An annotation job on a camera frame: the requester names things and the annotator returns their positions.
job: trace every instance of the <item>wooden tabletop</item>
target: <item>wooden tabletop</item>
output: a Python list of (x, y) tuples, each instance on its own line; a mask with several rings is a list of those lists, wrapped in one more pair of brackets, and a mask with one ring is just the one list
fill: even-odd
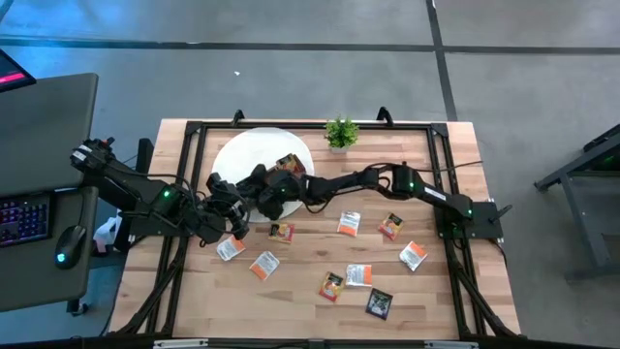
[[(152, 173), (176, 173), (186, 121), (162, 120), (150, 168)], [(449, 122), (448, 126), (454, 163), (480, 160), (472, 123)], [(316, 175), (339, 176), (362, 170), (375, 162), (407, 161), (413, 168), (430, 168), (426, 136), (419, 131), (361, 131), (357, 144), (347, 154), (330, 153), (323, 131), (290, 131), (308, 145)], [(218, 151), (239, 132), (242, 131), (208, 131), (200, 190), (208, 193), (205, 183)], [(197, 140), (193, 140), (189, 159), (194, 159), (196, 144)], [(440, 159), (444, 167), (442, 153)], [(191, 171), (192, 164), (188, 164), (187, 178)], [(456, 173), (461, 193), (475, 201), (488, 199), (481, 165), (462, 167)], [(430, 174), (422, 174), (422, 178), (432, 183)], [(356, 238), (335, 233), (342, 210), (361, 213)], [(395, 241), (377, 230), (389, 212), (405, 221)], [(415, 199), (389, 201), (379, 193), (360, 191), (334, 198), (319, 214), (311, 214), (302, 207), (282, 222), (295, 224), (291, 245), (267, 239), (269, 224), (251, 224), (243, 240), (247, 249), (229, 262), (223, 262), (215, 252), (217, 243), (200, 248), (199, 240), (191, 238), (174, 336), (457, 338), (446, 253), (442, 241), (437, 238), (432, 206)], [(111, 331), (125, 325), (151, 291), (162, 240), (146, 238), (129, 252), (110, 323)], [(415, 272), (398, 259), (400, 251), (411, 240), (428, 252), (428, 257)], [(519, 332), (502, 255), (488, 241), (472, 240), (471, 243), (481, 293), (505, 324)], [(271, 251), (280, 260), (279, 268), (266, 281), (260, 281), (249, 271), (263, 251)], [(344, 276), (348, 264), (372, 265), (373, 287), (393, 295), (386, 321), (365, 313), (368, 288), (347, 288), (336, 303), (319, 296), (326, 272)], [(165, 318), (168, 297), (169, 291), (162, 298), (159, 326)], [(463, 299), (468, 324), (473, 329), (471, 303), (469, 297)]]

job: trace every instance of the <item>white snack packet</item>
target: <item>white snack packet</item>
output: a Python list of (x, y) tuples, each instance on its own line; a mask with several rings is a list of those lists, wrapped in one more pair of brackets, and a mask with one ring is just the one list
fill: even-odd
[(271, 252), (265, 251), (261, 253), (259, 258), (250, 266), (250, 270), (261, 280), (266, 280), (279, 265), (280, 261), (278, 261)]
[(400, 252), (400, 260), (403, 261), (410, 270), (416, 271), (422, 261), (428, 254), (416, 245), (413, 241), (409, 242), (402, 252)]
[(356, 237), (359, 220), (361, 220), (361, 214), (358, 212), (343, 211), (340, 215), (340, 223), (338, 224), (337, 232)]
[(219, 254), (224, 261), (231, 260), (234, 256), (238, 255), (244, 250), (245, 246), (243, 245), (243, 242), (234, 238), (234, 236), (225, 239), (217, 245), (217, 254)]
[(347, 286), (372, 286), (372, 266), (348, 265)]

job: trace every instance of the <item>table leg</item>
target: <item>table leg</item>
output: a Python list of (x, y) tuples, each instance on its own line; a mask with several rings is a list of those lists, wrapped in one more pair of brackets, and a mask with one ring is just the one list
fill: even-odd
[(79, 316), (86, 311), (88, 311), (88, 304), (80, 302), (79, 299), (67, 301), (67, 312), (71, 315)]

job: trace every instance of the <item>gray floor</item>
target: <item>gray floor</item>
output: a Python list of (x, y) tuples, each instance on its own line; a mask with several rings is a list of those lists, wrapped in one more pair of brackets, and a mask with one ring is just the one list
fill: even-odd
[[(619, 47), (612, 0), (435, 0), (454, 46)], [(15, 0), (0, 35), (213, 43), (429, 45), (424, 1)], [(146, 50), (3, 47), (37, 78), (100, 75), (92, 135), (114, 135), (120, 158), (163, 117), (446, 120), (435, 54), (282, 50)], [(620, 120), (617, 55), (448, 54), (458, 119), (475, 124), (489, 190), (503, 218), (514, 301), (524, 334), (620, 346), (620, 278), (575, 285), (587, 266), (564, 194), (532, 183), (574, 158)], [(0, 314), (0, 341), (98, 333), (118, 272), (94, 270), (100, 312), (76, 321), (62, 306)], [(53, 322), (25, 329), (13, 316)]]

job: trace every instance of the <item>black desk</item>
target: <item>black desk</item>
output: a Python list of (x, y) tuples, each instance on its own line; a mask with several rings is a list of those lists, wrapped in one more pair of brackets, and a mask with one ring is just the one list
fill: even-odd
[[(55, 193), (50, 224), (51, 238), (0, 249), (0, 311), (56, 301), (78, 300), (86, 293), (90, 250), (99, 191), (94, 187)], [(86, 239), (77, 265), (60, 270), (54, 264), (54, 249), (67, 227), (86, 228)]]

